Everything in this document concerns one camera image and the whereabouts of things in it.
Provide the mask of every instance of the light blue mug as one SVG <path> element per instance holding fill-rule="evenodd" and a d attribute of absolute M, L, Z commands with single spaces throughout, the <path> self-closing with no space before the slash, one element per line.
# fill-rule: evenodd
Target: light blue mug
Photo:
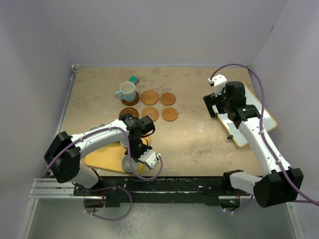
<path fill-rule="evenodd" d="M 133 82 L 126 81 L 120 85 L 120 90 L 115 92 L 115 96 L 127 102 L 133 102 L 136 97 L 136 86 Z"/>

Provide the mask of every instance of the mug handle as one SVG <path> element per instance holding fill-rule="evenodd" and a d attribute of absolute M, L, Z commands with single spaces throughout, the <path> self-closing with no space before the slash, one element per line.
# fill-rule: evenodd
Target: mug handle
<path fill-rule="evenodd" d="M 114 95 L 115 95 L 117 98 L 119 98 L 119 99 L 122 99 L 122 100 L 123 100 L 123 99 L 124 99 L 124 97 L 123 97 L 123 96 L 118 96 L 118 95 L 117 95 L 118 93 L 122 93 L 122 92 L 121 92 L 121 91 L 115 91 L 115 94 L 114 94 Z"/>

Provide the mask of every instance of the brown coaster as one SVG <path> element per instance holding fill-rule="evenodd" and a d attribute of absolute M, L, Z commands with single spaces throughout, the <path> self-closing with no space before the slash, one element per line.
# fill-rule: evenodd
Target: brown coaster
<path fill-rule="evenodd" d="M 176 97 L 171 92 L 166 92 L 160 96 L 160 101 L 163 105 L 171 106 L 175 103 Z"/>
<path fill-rule="evenodd" d="M 134 106 L 136 105 L 139 101 L 140 101 L 140 95 L 138 92 L 136 92 L 136 97 L 135 97 L 135 100 L 133 102 L 127 102 L 125 100 L 121 100 L 122 103 L 125 105 L 125 106 Z"/>
<path fill-rule="evenodd" d="M 167 107 L 161 112 L 161 116 L 166 121 L 174 121 L 178 117 L 178 112 L 173 107 Z"/>
<path fill-rule="evenodd" d="M 133 117 L 136 117 L 136 118 L 140 117 L 140 114 L 137 111 L 137 109 L 132 108 L 132 107 L 127 107 L 127 108 L 122 109 L 119 116 L 123 116 L 126 114 L 131 114 Z"/>
<path fill-rule="evenodd" d="M 160 113 L 154 107 L 146 107 L 141 112 L 141 117 L 144 117 L 144 116 L 149 116 L 151 118 L 151 120 L 153 120 L 153 122 L 155 122 L 159 118 Z"/>
<path fill-rule="evenodd" d="M 141 101 L 147 106 L 155 105 L 159 99 L 160 97 L 155 91 L 144 91 L 141 94 Z"/>

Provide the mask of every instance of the yellow cutting board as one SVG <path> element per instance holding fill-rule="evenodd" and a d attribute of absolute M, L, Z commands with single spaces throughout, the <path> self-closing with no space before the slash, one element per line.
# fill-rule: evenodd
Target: yellow cutting board
<path fill-rule="evenodd" d="M 146 139 L 150 144 L 150 137 L 146 137 Z M 142 138 L 142 141 L 144 144 L 147 143 L 144 138 Z M 111 143 L 86 155 L 83 158 L 83 162 L 90 167 L 103 168 L 111 171 L 126 173 L 121 166 L 122 158 L 125 156 L 125 151 L 126 148 L 123 147 L 120 142 Z M 140 174 L 143 168 L 144 164 L 141 163 L 136 172 Z"/>

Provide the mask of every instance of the white wall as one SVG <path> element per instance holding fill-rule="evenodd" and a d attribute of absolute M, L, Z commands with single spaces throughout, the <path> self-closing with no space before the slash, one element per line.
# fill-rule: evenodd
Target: white wall
<path fill-rule="evenodd" d="M 0 237 L 16 238 L 54 137 L 71 67 L 34 0 L 0 2 Z"/>
<path fill-rule="evenodd" d="M 278 121 L 272 139 L 304 173 L 302 189 L 319 200 L 319 1 L 288 0 L 253 69 Z M 307 238 L 318 238 L 319 208 L 298 205 Z"/>
<path fill-rule="evenodd" d="M 251 64 L 287 0 L 39 0 L 72 64 Z"/>

